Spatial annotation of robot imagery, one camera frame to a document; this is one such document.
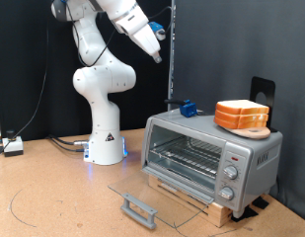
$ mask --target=toaster oven handle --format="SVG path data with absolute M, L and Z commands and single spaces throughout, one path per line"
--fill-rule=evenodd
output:
M 145 225 L 150 229 L 154 229 L 156 224 L 154 223 L 154 215 L 158 212 L 156 209 L 152 208 L 151 206 L 147 205 L 146 203 L 138 200 L 137 198 L 133 197 L 132 195 L 126 193 L 122 195 L 124 198 L 124 203 L 121 206 L 121 209 L 124 210 L 125 213 L 130 215 L 133 219 L 140 222 L 141 224 Z M 142 215 L 135 212 L 133 209 L 130 208 L 130 203 L 137 205 L 139 208 L 143 209 L 144 211 L 148 212 L 148 218 L 144 218 Z

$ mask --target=black wall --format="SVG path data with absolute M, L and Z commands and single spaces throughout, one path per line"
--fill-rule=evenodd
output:
M 305 0 L 177 0 L 175 50 L 174 98 L 208 113 L 249 99 L 253 76 L 275 82 L 283 143 L 271 194 L 305 218 Z
M 36 118 L 24 130 L 24 140 L 88 134 L 92 131 L 91 110 L 74 89 L 72 77 L 82 67 L 72 36 L 72 24 L 57 22 L 50 0 L 0 1 L 0 122 L 3 136 L 7 129 L 21 129 L 32 117 L 41 90 L 46 58 L 48 20 L 48 70 L 42 101 Z M 153 16 L 170 0 L 138 0 L 147 16 Z M 171 13 L 155 19 L 168 26 Z M 105 41 L 114 30 L 106 14 L 97 20 Z M 133 67 L 137 83 L 127 92 L 111 94 L 120 108 L 121 129 L 145 127 L 146 120 L 164 112 L 167 97 L 170 41 L 160 42 L 163 62 L 152 57 L 127 36 L 115 34 L 110 51 Z

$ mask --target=wooden surface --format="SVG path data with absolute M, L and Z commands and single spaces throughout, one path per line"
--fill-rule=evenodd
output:
M 25 155 L 0 157 L 0 236 L 305 236 L 305 220 L 270 196 L 258 216 L 217 228 L 197 216 L 174 229 L 149 230 L 125 215 L 108 188 L 141 169 L 143 129 L 123 131 L 129 156 L 119 164 L 85 163 L 48 140 L 25 142 Z M 69 137 L 66 140 L 87 138 Z

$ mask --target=toaster oven control panel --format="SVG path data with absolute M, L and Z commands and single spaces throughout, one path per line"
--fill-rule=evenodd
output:
M 221 167 L 216 184 L 218 203 L 231 209 L 238 209 L 247 159 L 239 154 L 227 151 L 221 157 Z

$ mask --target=bread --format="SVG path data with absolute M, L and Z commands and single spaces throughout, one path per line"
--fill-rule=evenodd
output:
M 251 128 L 251 127 L 266 127 L 266 121 L 253 121 L 253 122 L 229 122 L 222 120 L 220 118 L 214 118 L 214 122 L 220 126 L 230 128 L 230 129 L 243 129 L 243 128 Z
M 247 100 L 238 100 L 218 102 L 216 110 L 231 115 L 256 115 L 268 114 L 269 107 Z
M 252 121 L 268 121 L 268 115 L 266 114 L 254 114 L 254 115 L 230 115 L 223 112 L 215 111 L 215 116 L 219 119 L 233 122 L 233 123 L 245 123 Z
M 269 107 L 247 101 L 224 101 L 216 105 L 214 122 L 230 129 L 265 127 Z

